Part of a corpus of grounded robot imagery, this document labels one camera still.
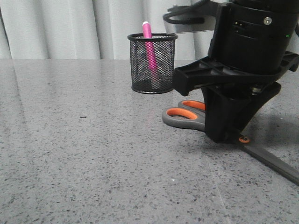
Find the white curtain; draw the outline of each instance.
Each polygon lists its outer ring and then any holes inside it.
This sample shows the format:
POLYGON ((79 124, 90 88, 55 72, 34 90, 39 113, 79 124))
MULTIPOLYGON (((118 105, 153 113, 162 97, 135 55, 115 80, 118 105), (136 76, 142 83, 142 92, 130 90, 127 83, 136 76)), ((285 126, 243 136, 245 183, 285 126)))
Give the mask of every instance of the white curtain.
MULTIPOLYGON (((129 59, 127 35, 141 33, 143 21, 151 23, 152 32, 165 32, 162 15, 167 9, 194 2, 0 0, 0 58, 129 59)), ((212 31, 180 34, 176 59, 206 56, 212 35, 212 31)))

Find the wire mesh cup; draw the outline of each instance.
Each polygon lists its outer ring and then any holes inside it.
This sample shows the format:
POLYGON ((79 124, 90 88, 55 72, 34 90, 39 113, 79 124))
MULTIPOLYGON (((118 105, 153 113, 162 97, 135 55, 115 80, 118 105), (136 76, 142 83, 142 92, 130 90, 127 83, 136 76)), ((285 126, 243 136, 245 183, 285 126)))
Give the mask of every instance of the wire mesh cup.
POLYGON ((173 90, 175 34, 128 35, 131 46, 132 90, 158 94, 173 90))

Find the countertop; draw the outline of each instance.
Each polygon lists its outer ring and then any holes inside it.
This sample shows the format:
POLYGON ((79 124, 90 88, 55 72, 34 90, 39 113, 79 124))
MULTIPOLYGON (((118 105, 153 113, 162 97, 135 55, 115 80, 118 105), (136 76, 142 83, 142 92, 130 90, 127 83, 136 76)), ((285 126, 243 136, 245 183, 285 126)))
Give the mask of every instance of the countertop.
MULTIPOLYGON (((299 73, 278 82, 244 133, 299 169, 299 73)), ((183 99, 132 91, 128 60, 0 60, 0 223, 299 223, 294 183, 162 122, 183 99)))

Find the scissors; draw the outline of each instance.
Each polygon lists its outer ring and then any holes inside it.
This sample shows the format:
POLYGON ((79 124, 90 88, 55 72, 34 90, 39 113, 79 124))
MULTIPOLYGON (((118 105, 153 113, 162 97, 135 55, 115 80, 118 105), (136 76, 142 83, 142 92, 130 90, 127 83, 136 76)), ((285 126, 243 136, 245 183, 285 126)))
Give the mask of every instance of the scissors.
POLYGON ((165 124, 186 129, 205 131, 206 105, 196 100, 183 100, 178 107, 168 108, 162 113, 165 124))

